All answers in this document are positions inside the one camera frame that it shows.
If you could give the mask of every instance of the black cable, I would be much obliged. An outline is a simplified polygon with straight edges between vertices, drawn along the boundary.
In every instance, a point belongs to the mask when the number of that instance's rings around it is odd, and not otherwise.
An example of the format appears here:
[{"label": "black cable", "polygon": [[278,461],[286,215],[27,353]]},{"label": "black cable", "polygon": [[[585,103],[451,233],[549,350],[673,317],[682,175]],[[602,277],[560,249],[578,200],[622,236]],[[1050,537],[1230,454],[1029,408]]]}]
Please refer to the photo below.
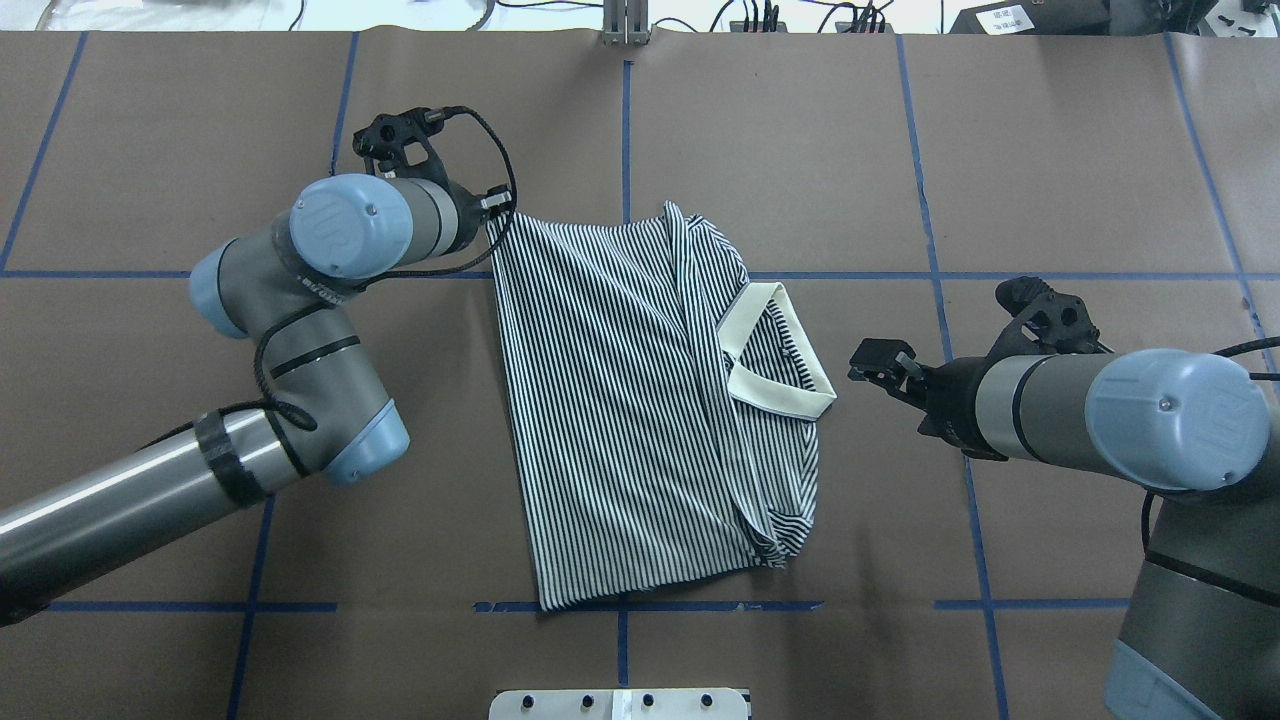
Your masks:
[{"label": "black cable", "polygon": [[662,23],[666,23],[666,22],[680,23],[680,24],[687,27],[689,29],[691,29],[694,32],[698,32],[698,28],[695,28],[694,26],[686,23],[685,20],[682,20],[680,18],[662,18],[660,20],[654,20],[653,27],[658,27],[658,26],[660,26]]},{"label": "black cable", "polygon": [[253,382],[257,383],[257,391],[262,393],[262,398],[266,401],[271,410],[275,410],[282,418],[289,421],[291,425],[311,432],[319,425],[316,419],[311,416],[310,413],[298,407],[292,402],[284,402],[283,400],[275,397],[275,392],[271,386],[266,383],[266,370],[262,368],[262,357],[266,355],[266,346],[275,337],[275,333],[283,331],[284,328],[297,323],[302,318],[311,315],[312,313],[319,313],[326,309],[328,305],[324,302],[315,302],[291,313],[279,323],[275,323],[262,333],[262,337],[257,341],[257,347],[253,350]]},{"label": "black cable", "polygon": [[468,115],[480,126],[481,129],[484,129],[484,132],[489,136],[489,140],[492,140],[494,146],[498,149],[498,152],[502,155],[502,164],[507,168],[507,190],[511,191],[511,206],[506,211],[507,222],[502,224],[502,229],[498,231],[498,237],[495,237],[493,242],[489,243],[489,247],[486,247],[484,252],[476,255],[471,260],[467,260],[466,263],[456,268],[440,268],[435,270],[390,270],[380,275],[374,275],[367,281],[365,281],[364,283],[356,286],[356,288],[360,291],[364,291],[366,287],[374,284],[375,282],[381,282],[388,278],[434,278],[439,275],[452,275],[454,273],[470,270],[471,268],[479,265],[486,258],[493,255],[499,247],[502,247],[502,243],[507,241],[507,234],[509,234],[511,232],[511,225],[515,222],[515,215],[516,215],[516,170],[511,168],[511,155],[507,154],[507,146],[502,143],[502,140],[498,138],[498,133],[493,131],[489,123],[486,123],[485,119],[481,118],[480,114],[472,110],[471,108],[454,105],[451,108],[440,108],[440,111],[444,113],[445,118],[452,118],[454,115]]},{"label": "black cable", "polygon": [[[220,418],[225,418],[227,415],[230,415],[232,413],[239,413],[241,410],[270,410],[270,409],[271,409],[271,406],[270,406],[270,404],[266,400],[250,400],[250,401],[246,401],[246,402],[236,402],[233,405],[227,405],[227,406],[219,407],[218,410],[214,410],[214,413],[218,413],[218,416],[220,416]],[[195,420],[192,420],[189,423],[183,423],[183,424],[178,425],[177,428],[169,430],[168,433],[157,437],[156,439],[154,439],[154,441],[143,445],[138,450],[146,450],[146,448],[151,447],[152,445],[161,443],[161,442],[164,442],[164,441],[166,441],[166,439],[169,439],[169,438],[172,438],[174,436],[179,436],[179,434],[189,430],[193,427],[196,427],[196,421]]]},{"label": "black cable", "polygon": [[835,5],[831,5],[831,9],[827,10],[827,15],[824,18],[822,18],[820,23],[818,23],[818,32],[822,32],[823,28],[827,27],[827,20],[829,20],[831,15],[836,14],[836,10],[838,10],[841,8],[850,8],[850,9],[852,9],[854,10],[854,19],[858,19],[858,10],[859,10],[858,5],[854,5],[852,3],[836,3]]},{"label": "black cable", "polygon": [[850,23],[847,28],[845,28],[845,32],[858,32],[858,33],[868,32],[868,24],[874,18],[873,13],[876,12],[877,12],[876,5],[868,3],[867,6],[863,8],[861,13],[858,12],[854,13],[854,22]]},{"label": "black cable", "polygon": [[471,27],[467,28],[467,32],[476,32],[477,29],[483,28],[485,23],[489,22],[489,18],[493,17],[493,9],[497,5],[498,5],[497,0],[485,0],[484,14],[480,15],[479,20],[471,23]]},{"label": "black cable", "polygon": [[1142,498],[1142,551],[1147,552],[1151,544],[1151,503],[1155,502],[1156,493],[1147,491],[1147,497]]},{"label": "black cable", "polygon": [[302,22],[302,13],[305,13],[306,10],[307,10],[307,0],[302,0],[302,3],[298,5],[298,17],[293,18],[293,22],[289,23],[289,31],[298,29],[298,23]]},{"label": "black cable", "polygon": [[579,8],[603,8],[604,6],[600,3],[580,3],[579,0],[543,0],[541,3],[524,3],[524,4],[507,3],[506,0],[497,0],[497,4],[502,5],[503,8],[515,8],[515,9],[520,9],[520,8],[541,8],[544,5],[577,5]]},{"label": "black cable", "polygon": [[1244,355],[1245,352],[1253,352],[1257,350],[1266,350],[1268,347],[1280,347],[1280,336],[1265,337],[1262,340],[1251,340],[1249,342],[1242,342],[1240,345],[1224,347],[1222,350],[1219,350],[1213,355],[1221,355],[1222,357],[1235,357],[1236,355]]},{"label": "black cable", "polygon": [[737,0],[726,0],[724,4],[721,5],[721,9],[716,13],[716,19],[712,20],[710,29],[708,29],[707,32],[716,32],[716,26],[719,23],[719,19],[724,15],[724,10],[728,10],[728,6],[732,5],[733,3],[737,3]]}]

